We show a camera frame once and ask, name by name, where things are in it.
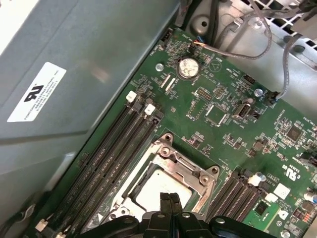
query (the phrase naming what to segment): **integrated circuit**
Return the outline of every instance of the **integrated circuit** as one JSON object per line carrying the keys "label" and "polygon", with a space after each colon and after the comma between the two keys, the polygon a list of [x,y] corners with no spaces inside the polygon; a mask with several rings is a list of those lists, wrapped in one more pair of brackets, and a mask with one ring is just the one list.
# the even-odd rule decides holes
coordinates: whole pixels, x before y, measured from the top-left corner
{"label": "integrated circuit", "polygon": [[293,125],[287,132],[286,136],[293,141],[297,141],[298,138],[301,136],[301,133],[302,131],[298,127]]}
{"label": "integrated circuit", "polygon": [[265,210],[268,208],[268,205],[261,201],[258,206],[255,208],[256,213],[258,213],[260,216],[263,215],[263,213],[265,212]]}

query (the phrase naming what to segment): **white slot latch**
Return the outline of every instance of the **white slot latch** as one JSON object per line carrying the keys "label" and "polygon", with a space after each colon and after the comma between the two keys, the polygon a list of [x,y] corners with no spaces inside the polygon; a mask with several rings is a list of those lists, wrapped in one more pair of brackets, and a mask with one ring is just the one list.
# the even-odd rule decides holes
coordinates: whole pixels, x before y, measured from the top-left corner
{"label": "white slot latch", "polygon": [[130,91],[125,98],[128,100],[129,103],[132,103],[136,97],[137,94],[133,91]]}
{"label": "white slot latch", "polygon": [[147,107],[145,108],[144,112],[146,115],[150,116],[150,115],[152,115],[154,110],[155,110],[155,106],[153,106],[152,104],[148,104]]}

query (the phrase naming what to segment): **small white sticker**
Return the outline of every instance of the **small white sticker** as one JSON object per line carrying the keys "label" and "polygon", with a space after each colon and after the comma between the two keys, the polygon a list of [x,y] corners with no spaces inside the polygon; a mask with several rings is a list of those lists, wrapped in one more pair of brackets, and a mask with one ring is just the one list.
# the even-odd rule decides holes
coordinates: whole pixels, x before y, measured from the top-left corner
{"label": "small white sticker", "polygon": [[66,69],[46,62],[7,122],[34,121],[65,73]]}
{"label": "small white sticker", "polygon": [[282,198],[283,200],[287,197],[291,190],[285,187],[283,184],[279,183],[273,193]]}

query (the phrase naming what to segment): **black memory slot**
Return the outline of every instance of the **black memory slot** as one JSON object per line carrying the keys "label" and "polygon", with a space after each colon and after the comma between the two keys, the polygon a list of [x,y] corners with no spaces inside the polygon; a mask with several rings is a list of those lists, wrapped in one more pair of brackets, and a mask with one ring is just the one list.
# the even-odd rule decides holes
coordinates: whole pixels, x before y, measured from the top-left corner
{"label": "black memory slot", "polygon": [[239,215],[237,216],[236,220],[238,222],[242,222],[246,216],[249,214],[249,212],[252,210],[252,208],[255,206],[257,200],[259,199],[259,195],[257,193],[253,193],[249,199],[247,199],[247,204],[245,207],[242,207],[242,211],[239,212]]}
{"label": "black memory slot", "polygon": [[234,189],[234,187],[238,184],[238,181],[235,178],[230,178],[220,189],[214,199],[211,201],[209,205],[209,209],[207,212],[207,221],[209,222],[217,213],[221,206],[223,205],[223,201],[228,198],[230,192]]}
{"label": "black memory slot", "polygon": [[134,147],[134,150],[132,151],[131,154],[124,156],[124,153],[126,151],[124,151],[124,153],[122,153],[122,155],[123,155],[122,166],[114,173],[114,176],[112,176],[111,184],[109,184],[109,182],[106,182],[103,185],[104,189],[101,189],[101,191],[102,191],[101,195],[96,199],[96,201],[92,202],[91,205],[88,204],[87,210],[86,211],[83,210],[83,216],[78,216],[78,219],[76,219],[76,221],[74,221],[72,229],[75,229],[78,231],[79,229],[82,230],[83,228],[85,228],[87,226],[89,221],[92,219],[92,216],[97,212],[103,199],[113,190],[113,188],[116,185],[116,181],[118,179],[122,178],[123,174],[125,173],[127,167],[129,166],[129,164],[131,162],[131,159],[133,159],[137,155],[137,153],[139,152],[141,147],[144,145],[144,143],[148,140],[148,138],[152,134],[155,127],[156,127],[156,125],[151,124],[150,126],[148,126],[148,128],[146,128],[145,133],[143,134],[143,136],[140,139],[140,141],[138,142],[138,144]]}
{"label": "black memory slot", "polygon": [[244,186],[240,192],[237,194],[237,197],[234,199],[234,202],[231,204],[230,210],[228,213],[225,213],[224,215],[226,217],[235,219],[239,215],[239,211],[243,205],[245,205],[249,195],[253,193],[251,190],[248,189],[248,187]]}
{"label": "black memory slot", "polygon": [[89,155],[89,157],[86,160],[86,164],[82,167],[82,170],[79,172],[79,174],[76,176],[76,179],[74,180],[73,184],[71,185],[70,189],[68,190],[67,194],[63,198],[62,202],[59,204],[59,206],[56,209],[55,215],[52,217],[51,221],[54,222],[55,220],[58,220],[62,212],[64,211],[65,207],[68,207],[70,203],[73,201],[74,198],[76,198],[76,195],[78,193],[78,189],[81,188],[83,185],[82,183],[85,182],[85,180],[89,177],[90,170],[92,169],[92,166],[98,163],[100,160],[102,154],[106,150],[106,146],[109,143],[109,139],[112,138],[117,131],[117,129],[120,127],[122,122],[126,119],[126,116],[128,115],[128,112],[130,111],[129,107],[124,107],[120,114],[116,117],[115,121],[113,122],[110,129],[107,131],[107,133],[103,136],[101,142],[96,147],[94,152]]}
{"label": "black memory slot", "polygon": [[227,216],[225,214],[230,211],[230,209],[232,208],[232,204],[237,199],[239,199],[239,196],[241,195],[241,193],[243,193],[243,191],[244,191],[243,184],[238,182],[234,186],[234,188],[231,191],[229,191],[229,193],[226,196],[226,198],[221,201],[222,202],[221,208],[219,208],[213,216],[214,217],[215,216]]}
{"label": "black memory slot", "polygon": [[99,183],[103,180],[103,175],[113,169],[113,164],[115,163],[116,158],[114,153],[116,149],[121,146],[121,143],[123,143],[124,146],[125,143],[129,142],[133,136],[133,131],[131,129],[134,128],[136,123],[139,121],[139,115],[134,113],[132,119],[125,124],[121,133],[119,133],[118,137],[111,143],[111,146],[105,153],[105,156],[97,165],[93,176],[86,182],[85,187],[81,189],[78,199],[76,199],[72,206],[67,210],[64,216],[65,219],[62,221],[62,226],[59,227],[60,229],[66,229],[71,221],[76,218],[76,215],[81,211],[82,207],[85,206],[86,202],[90,200],[90,197],[94,194],[96,188],[98,188]]}

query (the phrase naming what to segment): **metal panel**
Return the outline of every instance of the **metal panel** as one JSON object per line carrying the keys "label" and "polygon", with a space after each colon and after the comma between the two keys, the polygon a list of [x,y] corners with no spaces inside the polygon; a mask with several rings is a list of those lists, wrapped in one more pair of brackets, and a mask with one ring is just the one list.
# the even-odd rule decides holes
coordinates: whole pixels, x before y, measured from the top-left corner
{"label": "metal panel", "polygon": [[[206,15],[209,14],[210,2],[211,0],[204,0],[195,12],[195,15],[202,16],[202,21],[206,20]],[[245,2],[247,0],[220,2],[218,32],[221,32],[236,17],[252,11]],[[263,0],[257,0],[257,3],[266,9],[272,4],[277,4],[275,0],[265,1],[266,4],[263,2]],[[279,0],[279,2],[287,6],[292,1]],[[285,20],[280,27],[272,22],[273,19],[269,21],[273,32],[273,44],[270,51],[261,59],[229,58],[229,60],[268,89],[281,91],[283,87],[282,54],[286,44],[283,38],[290,35],[286,30],[287,25],[292,25],[295,18]],[[255,29],[251,24],[246,23],[238,32],[229,32],[221,49],[245,55],[258,55],[267,45],[267,37],[263,32],[263,27]],[[298,40],[296,45],[304,47],[305,50],[301,54],[292,52],[289,57],[290,87],[283,99],[317,122],[317,46],[308,38]]]}
{"label": "metal panel", "polygon": [[[178,0],[41,0],[0,56],[0,224],[51,189]],[[33,122],[7,119],[45,62],[67,70]]]}

